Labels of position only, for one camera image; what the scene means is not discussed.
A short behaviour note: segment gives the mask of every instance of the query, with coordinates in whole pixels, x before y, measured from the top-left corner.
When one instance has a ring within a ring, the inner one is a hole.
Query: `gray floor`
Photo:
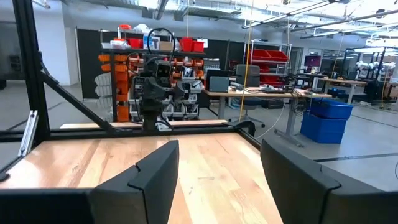
[[[81,87],[74,85],[67,90],[81,100]],[[72,105],[66,102],[53,90],[45,87],[47,108],[51,128],[59,128],[65,123],[89,123],[87,117],[81,114]],[[10,128],[24,129],[24,121],[29,113],[29,103],[26,88],[21,82],[8,83],[5,90],[0,91],[0,130]],[[106,110],[98,109],[95,103],[85,104],[100,116]],[[217,111],[218,105],[212,104],[211,109]],[[249,116],[263,120],[266,127],[257,127],[256,136],[264,133],[277,120],[281,110],[266,110],[263,108],[249,111]],[[285,129],[289,107],[286,106],[276,128]],[[239,110],[226,109],[225,118],[239,115]],[[217,119],[207,109],[201,109],[200,119]],[[311,159],[340,158],[345,160],[322,162],[322,164],[352,176],[365,183],[383,190],[398,190],[398,179],[395,175],[395,166],[398,162],[398,112],[377,110],[355,106],[351,118],[346,125],[346,132],[341,144],[317,144],[300,133],[302,118],[298,117],[295,123],[296,138],[304,143],[305,147],[296,147],[271,130],[263,136],[264,139],[288,147]],[[0,166],[16,156],[19,143],[0,144]]]

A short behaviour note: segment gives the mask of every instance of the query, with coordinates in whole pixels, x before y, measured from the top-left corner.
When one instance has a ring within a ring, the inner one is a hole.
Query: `black chair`
[[[257,65],[248,65],[248,77],[246,79],[246,87],[260,87],[260,67]],[[237,65],[236,66],[236,82],[239,84],[244,84],[244,76],[246,74],[246,65]],[[238,98],[239,104],[242,103],[242,98]],[[252,118],[248,115],[249,110],[255,110],[261,106],[262,100],[258,97],[248,97],[244,96],[243,100],[243,109],[245,110],[244,115],[241,117],[241,121],[255,121],[261,124],[261,127],[265,127],[266,125],[256,119]],[[231,118],[229,121],[233,119],[239,120],[239,117]]]

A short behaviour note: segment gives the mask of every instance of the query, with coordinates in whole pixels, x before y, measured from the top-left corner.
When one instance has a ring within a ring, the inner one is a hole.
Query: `black wall panel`
[[[117,37],[116,32],[103,32],[103,41],[109,42]],[[142,34],[127,34],[128,38],[142,38]],[[97,30],[78,29],[78,53],[80,60],[80,74],[83,98],[98,98],[95,93],[94,79],[99,74],[104,73],[101,70],[101,62],[98,60],[98,55],[101,53],[100,32]],[[160,40],[167,41],[167,37],[161,37]],[[218,58],[220,60],[220,69],[224,69],[225,63],[229,67],[229,60],[237,60],[240,63],[243,61],[244,43],[230,42],[229,43],[229,57],[226,57],[226,49],[228,41],[224,40],[208,40],[208,48],[205,49],[206,57]],[[260,46],[259,49],[278,50],[279,47]]]

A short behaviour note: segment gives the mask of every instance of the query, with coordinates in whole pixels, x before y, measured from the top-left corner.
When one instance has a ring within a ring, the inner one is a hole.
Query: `desk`
[[[259,88],[246,88],[247,90],[258,90]],[[312,94],[312,95],[306,95],[305,90],[299,90],[297,89],[304,97],[307,98],[331,98],[331,95],[327,94]],[[224,119],[224,112],[225,112],[225,98],[226,97],[259,97],[259,98],[288,98],[288,99],[293,99],[291,103],[295,103],[295,98],[292,97],[292,94],[290,93],[284,93],[284,94],[277,94],[277,93],[250,93],[248,91],[243,91],[242,90],[236,90],[233,91],[231,87],[228,90],[228,93],[215,93],[215,92],[210,92],[207,90],[204,90],[204,92],[209,95],[209,96],[219,96],[220,101],[218,104],[218,119]],[[293,130],[294,130],[294,123],[295,123],[296,115],[294,114],[293,111],[289,110],[289,117],[287,120],[287,127],[286,127],[286,132],[280,131],[278,129],[275,129],[275,133],[277,133],[279,136],[282,136],[286,140],[290,141],[291,143],[303,147],[303,144],[296,140],[293,137]]]
[[[259,151],[237,133],[45,141],[0,189],[96,187],[171,139],[180,164],[169,223],[282,224]]]
[[[354,90],[355,90],[355,86],[356,85],[366,85],[366,82],[364,81],[356,81],[356,80],[337,80],[337,79],[333,79],[333,78],[320,78],[319,80],[325,81],[325,93],[328,93],[328,87],[329,87],[329,83],[345,83],[345,84],[350,84],[351,85],[351,89],[349,91],[349,95],[348,95],[348,104],[351,104],[351,102],[353,101],[353,95],[354,95]]]

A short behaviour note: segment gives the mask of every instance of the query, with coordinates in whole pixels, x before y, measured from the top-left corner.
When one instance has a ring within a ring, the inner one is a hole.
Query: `blue storage crate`
[[[330,99],[314,99],[311,104],[311,114],[322,118],[348,119],[353,111],[353,105]]]
[[[340,144],[346,128],[346,119],[319,118],[304,113],[300,132],[317,143]]]

